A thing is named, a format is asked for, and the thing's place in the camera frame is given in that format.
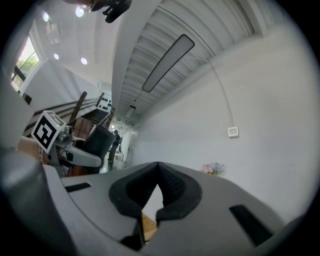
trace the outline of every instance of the white ceiling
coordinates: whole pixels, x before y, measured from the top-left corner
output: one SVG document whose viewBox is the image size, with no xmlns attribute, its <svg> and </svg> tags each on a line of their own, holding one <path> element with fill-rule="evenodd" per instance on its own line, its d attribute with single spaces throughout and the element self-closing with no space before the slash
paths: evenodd
<svg viewBox="0 0 320 256">
<path fill-rule="evenodd" d="M 248 13 L 252 11 L 253 15 L 248 15 L 245 10 Z M 264 33 L 283 19 L 284 14 L 280 9 L 267 0 L 133 2 L 119 32 L 114 59 L 112 104 L 117 107 L 117 116 L 124 117 L 132 105 L 136 111 L 131 119 L 138 120 L 203 64 L 202 60 L 206 61 L 254 34 Z M 138 36 L 132 39 L 130 34 L 131 38 L 125 39 L 132 30 L 136 30 Z M 177 62 L 150 93 L 143 91 L 142 86 L 153 68 L 182 34 L 188 35 L 195 47 Z M 127 50 L 128 56 L 124 55 L 125 48 L 130 49 Z"/>
<path fill-rule="evenodd" d="M 77 6 L 61 0 L 49 0 L 42 4 L 35 19 L 40 42 L 48 59 L 59 62 L 63 67 L 79 75 L 105 93 L 111 94 L 113 58 L 117 32 L 122 17 L 109 24 L 101 11 L 85 12 L 82 17 L 75 14 Z M 47 12 L 50 20 L 43 20 Z M 49 43 L 48 25 L 55 42 Z M 88 64 L 83 65 L 81 58 Z"/>
</svg>

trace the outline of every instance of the recessed spotlight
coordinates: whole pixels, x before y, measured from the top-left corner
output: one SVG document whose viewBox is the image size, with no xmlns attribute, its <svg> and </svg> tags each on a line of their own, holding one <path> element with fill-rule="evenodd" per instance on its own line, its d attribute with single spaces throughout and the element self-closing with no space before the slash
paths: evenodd
<svg viewBox="0 0 320 256">
<path fill-rule="evenodd" d="M 77 17 L 82 17 L 85 14 L 85 11 L 81 9 L 79 6 L 75 9 L 75 15 Z"/>
<path fill-rule="evenodd" d="M 43 20 L 45 21 L 45 22 L 47 22 L 48 20 L 49 20 L 49 15 L 48 15 L 48 13 L 44 13 L 43 14 Z"/>
<path fill-rule="evenodd" d="M 87 65 L 88 64 L 88 61 L 85 58 L 81 58 L 81 62 L 82 62 L 83 65 Z"/>
</svg>

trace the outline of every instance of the ceiling light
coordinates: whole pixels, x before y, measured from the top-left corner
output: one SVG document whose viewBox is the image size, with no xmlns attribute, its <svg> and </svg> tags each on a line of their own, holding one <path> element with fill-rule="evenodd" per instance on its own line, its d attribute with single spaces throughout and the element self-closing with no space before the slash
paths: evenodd
<svg viewBox="0 0 320 256">
<path fill-rule="evenodd" d="M 135 110 L 136 110 L 135 106 L 130 106 L 128 111 L 126 112 L 125 117 L 130 118 L 132 116 L 132 114 L 135 112 Z"/>
<path fill-rule="evenodd" d="M 82 17 L 85 14 L 85 11 L 81 9 L 79 6 L 75 9 L 75 15 L 77 17 Z"/>
<path fill-rule="evenodd" d="M 194 46 L 195 43 L 187 35 L 182 34 L 162 56 L 142 89 L 150 93 L 165 74 Z"/>
<path fill-rule="evenodd" d="M 45 22 L 47 22 L 48 20 L 49 20 L 49 15 L 48 15 L 48 13 L 44 13 L 43 14 L 43 20 L 45 21 Z"/>
<path fill-rule="evenodd" d="M 83 65 L 87 65 L 88 64 L 88 62 L 87 62 L 87 60 L 85 58 L 81 58 L 81 62 L 82 62 Z"/>
</svg>

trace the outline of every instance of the person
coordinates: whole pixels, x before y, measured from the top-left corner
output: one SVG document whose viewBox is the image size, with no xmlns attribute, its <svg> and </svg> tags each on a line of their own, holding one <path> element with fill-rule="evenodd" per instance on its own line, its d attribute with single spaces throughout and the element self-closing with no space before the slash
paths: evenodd
<svg viewBox="0 0 320 256">
<path fill-rule="evenodd" d="M 117 130 L 114 130 L 114 135 L 115 135 L 115 140 L 111 146 L 111 149 L 110 149 L 110 153 L 109 153 L 109 158 L 108 158 L 108 161 L 109 162 L 113 162 L 114 159 L 115 159 L 115 154 L 116 154 L 116 150 L 119 146 L 119 141 L 120 141 L 120 135 L 118 134 L 118 131 Z"/>
</svg>

